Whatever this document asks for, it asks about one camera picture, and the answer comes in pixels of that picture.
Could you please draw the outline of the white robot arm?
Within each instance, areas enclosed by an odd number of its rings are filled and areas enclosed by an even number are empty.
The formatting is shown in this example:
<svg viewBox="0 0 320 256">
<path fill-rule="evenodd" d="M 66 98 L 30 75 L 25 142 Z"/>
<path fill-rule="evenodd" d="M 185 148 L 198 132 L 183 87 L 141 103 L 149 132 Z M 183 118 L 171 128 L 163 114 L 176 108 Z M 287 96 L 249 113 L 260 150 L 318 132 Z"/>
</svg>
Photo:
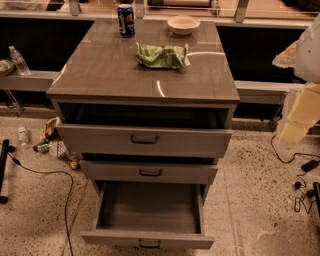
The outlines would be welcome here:
<svg viewBox="0 0 320 256">
<path fill-rule="evenodd" d="M 280 68 L 293 68 L 294 75 L 306 82 L 298 91 L 280 132 L 286 143 L 299 143 L 320 120 L 320 14 L 301 34 L 272 61 Z"/>
</svg>

